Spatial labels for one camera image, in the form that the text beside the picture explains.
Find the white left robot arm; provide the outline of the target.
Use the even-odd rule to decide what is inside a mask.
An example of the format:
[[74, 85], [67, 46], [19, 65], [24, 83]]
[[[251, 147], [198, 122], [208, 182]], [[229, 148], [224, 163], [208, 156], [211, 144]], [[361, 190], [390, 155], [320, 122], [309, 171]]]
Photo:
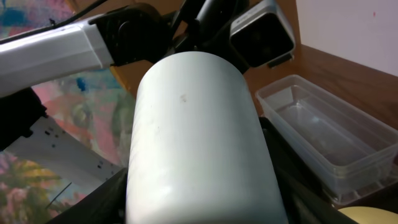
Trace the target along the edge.
[[[243, 77], [292, 58], [275, 1], [184, 1], [161, 15], [139, 2], [80, 12], [1, 41], [1, 149], [93, 189], [57, 223], [287, 223]], [[121, 168], [65, 132], [33, 86], [77, 72], [152, 64], [137, 89], [125, 187]]]

